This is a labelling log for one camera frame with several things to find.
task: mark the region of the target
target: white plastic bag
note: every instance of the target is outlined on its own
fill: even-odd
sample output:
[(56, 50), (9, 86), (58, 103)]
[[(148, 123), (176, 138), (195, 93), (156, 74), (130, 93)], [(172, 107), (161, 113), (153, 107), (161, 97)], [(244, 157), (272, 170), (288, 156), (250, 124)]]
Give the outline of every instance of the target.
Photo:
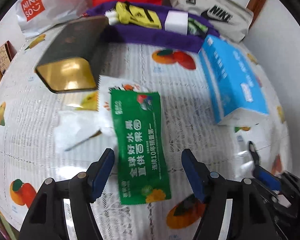
[(56, 24), (79, 18), (87, 9), (85, 0), (18, 0), (18, 24), (26, 39)]

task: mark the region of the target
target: miniso bag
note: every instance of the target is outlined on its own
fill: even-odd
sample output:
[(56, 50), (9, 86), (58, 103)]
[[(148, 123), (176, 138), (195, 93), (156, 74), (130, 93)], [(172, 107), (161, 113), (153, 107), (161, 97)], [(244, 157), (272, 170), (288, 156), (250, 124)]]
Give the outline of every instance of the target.
[(26, 39), (56, 24), (79, 18), (87, 9), (85, 0), (18, 0), (18, 24)]
[(200, 15), (234, 42), (248, 34), (253, 13), (231, 0), (170, 0), (174, 8)]

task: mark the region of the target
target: white box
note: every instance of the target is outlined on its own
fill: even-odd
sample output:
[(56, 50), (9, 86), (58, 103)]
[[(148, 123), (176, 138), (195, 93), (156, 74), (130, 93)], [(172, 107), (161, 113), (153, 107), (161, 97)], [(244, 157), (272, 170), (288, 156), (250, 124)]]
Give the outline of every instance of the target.
[(188, 32), (188, 13), (180, 11), (169, 11), (164, 29), (168, 32), (187, 35)]

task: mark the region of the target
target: orange persimmon illustration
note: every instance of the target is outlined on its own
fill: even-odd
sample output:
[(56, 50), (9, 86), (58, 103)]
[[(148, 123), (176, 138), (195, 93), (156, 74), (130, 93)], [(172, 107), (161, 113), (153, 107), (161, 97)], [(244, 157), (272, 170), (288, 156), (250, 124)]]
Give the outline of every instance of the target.
[(11, 199), (19, 206), (26, 205), (30, 208), (36, 195), (37, 192), (32, 185), (30, 183), (23, 183), (20, 179), (14, 180), (10, 185)]
[(170, 210), (167, 226), (171, 229), (186, 228), (201, 218), (205, 209), (206, 205), (192, 194)]
[(189, 54), (186, 54), (183, 51), (176, 51), (173, 53), (173, 57), (184, 68), (188, 70), (196, 69), (194, 60)]
[(159, 64), (174, 64), (177, 62), (172, 49), (156, 50), (152, 54), (152, 59)]

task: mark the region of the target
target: cardboard box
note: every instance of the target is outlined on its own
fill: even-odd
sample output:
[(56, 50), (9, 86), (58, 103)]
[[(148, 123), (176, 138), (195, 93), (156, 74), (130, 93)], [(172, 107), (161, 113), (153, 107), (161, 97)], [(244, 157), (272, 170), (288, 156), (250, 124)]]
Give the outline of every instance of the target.
[(252, 126), (268, 116), (261, 88), (238, 49), (208, 35), (199, 56), (217, 124)]

